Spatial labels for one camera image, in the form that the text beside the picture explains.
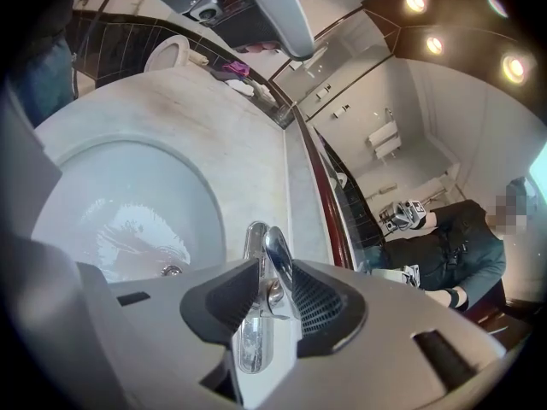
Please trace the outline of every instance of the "purple cloth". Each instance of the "purple cloth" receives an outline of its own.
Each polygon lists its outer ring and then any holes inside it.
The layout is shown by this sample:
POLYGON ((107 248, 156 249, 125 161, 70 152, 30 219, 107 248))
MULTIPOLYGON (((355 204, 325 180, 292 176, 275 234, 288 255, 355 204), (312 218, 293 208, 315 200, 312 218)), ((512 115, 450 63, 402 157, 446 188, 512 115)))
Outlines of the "purple cloth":
POLYGON ((228 72, 241 74, 243 76, 249 76, 250 67, 247 64, 242 64, 241 62, 234 61, 230 64, 225 64, 222 66, 223 69, 228 72))

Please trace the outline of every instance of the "drain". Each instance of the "drain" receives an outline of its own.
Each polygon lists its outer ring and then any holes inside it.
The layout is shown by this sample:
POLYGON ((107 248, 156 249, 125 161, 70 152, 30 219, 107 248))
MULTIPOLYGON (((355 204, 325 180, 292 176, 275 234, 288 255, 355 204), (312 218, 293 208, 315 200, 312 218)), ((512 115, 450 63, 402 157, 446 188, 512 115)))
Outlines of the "drain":
POLYGON ((174 275, 180 275, 182 273, 182 269, 178 266, 175 266, 174 264, 170 264, 169 266, 165 266, 162 269, 162 276, 163 277, 172 277, 174 275))

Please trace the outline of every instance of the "toilet paper holder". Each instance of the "toilet paper holder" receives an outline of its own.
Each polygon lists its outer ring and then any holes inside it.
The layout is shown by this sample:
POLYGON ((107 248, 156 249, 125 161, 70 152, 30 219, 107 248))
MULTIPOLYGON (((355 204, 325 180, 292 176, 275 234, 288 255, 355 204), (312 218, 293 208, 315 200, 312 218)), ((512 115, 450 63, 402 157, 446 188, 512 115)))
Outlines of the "toilet paper holder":
POLYGON ((332 88, 331 85, 327 84, 325 87, 323 87, 322 90, 315 93, 315 95, 317 96, 319 100, 321 100, 324 96, 326 96, 330 92, 331 88, 332 88))
POLYGON ((344 115, 344 114, 346 113, 346 111, 347 111, 348 109, 350 109, 350 108, 351 108, 350 105, 345 105, 345 106, 343 106, 342 108, 337 109, 336 111, 334 111, 334 112, 332 113, 332 115, 334 115, 334 118, 335 118, 335 119, 339 119, 339 118, 340 118, 342 115, 344 115))

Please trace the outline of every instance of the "tiled wall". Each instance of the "tiled wall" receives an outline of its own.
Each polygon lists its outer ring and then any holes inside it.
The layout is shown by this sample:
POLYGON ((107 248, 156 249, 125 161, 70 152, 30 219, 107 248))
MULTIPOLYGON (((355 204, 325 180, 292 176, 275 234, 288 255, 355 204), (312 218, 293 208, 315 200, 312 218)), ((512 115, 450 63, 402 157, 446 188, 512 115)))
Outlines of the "tiled wall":
MULTIPOLYGON (((74 11, 66 30, 67 42, 73 53, 82 44, 95 14, 94 11, 74 11)), ((187 37, 191 49, 209 59, 209 68, 221 70, 224 64, 238 60, 212 41, 168 21, 140 15, 102 14, 76 61, 76 68, 94 79, 97 88, 104 86, 142 73, 152 50, 173 35, 187 37)), ((253 69, 250 70, 249 78, 270 86, 253 69)), ((286 104, 274 90, 271 92, 280 107, 286 104)), ((277 114, 277 108, 263 108, 256 99, 251 101, 282 128, 288 126, 286 118, 277 114)))
POLYGON ((350 233, 351 244, 356 252, 356 259, 359 261, 361 251, 370 246, 382 244, 384 236, 355 178, 353 178, 342 160, 340 160, 336 152, 332 150, 332 147, 323 137, 321 137, 321 142, 334 169, 338 173, 344 173, 348 177, 348 182, 344 187, 345 199, 338 200, 340 201, 342 215, 350 233))

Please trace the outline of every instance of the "ceiling light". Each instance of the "ceiling light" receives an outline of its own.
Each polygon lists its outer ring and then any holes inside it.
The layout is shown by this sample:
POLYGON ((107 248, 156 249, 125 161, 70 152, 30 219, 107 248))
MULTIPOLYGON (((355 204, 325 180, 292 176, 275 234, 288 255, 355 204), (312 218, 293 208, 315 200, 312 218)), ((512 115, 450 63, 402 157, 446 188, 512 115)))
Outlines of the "ceiling light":
POLYGON ((440 39, 435 37, 429 37, 426 42, 427 48, 434 55, 440 55, 441 53, 443 53, 443 43, 441 43, 440 39))
POLYGON ((490 4, 490 7, 494 9, 496 14, 502 16, 503 18, 507 18, 507 12, 505 12, 505 8, 502 6, 498 0, 488 0, 488 4, 490 4))
POLYGON ((514 84, 524 82, 524 65, 522 61, 513 55, 506 55, 502 59, 503 74, 514 84))
POLYGON ((414 12, 422 13, 426 10, 425 0, 406 0, 406 2, 414 12))

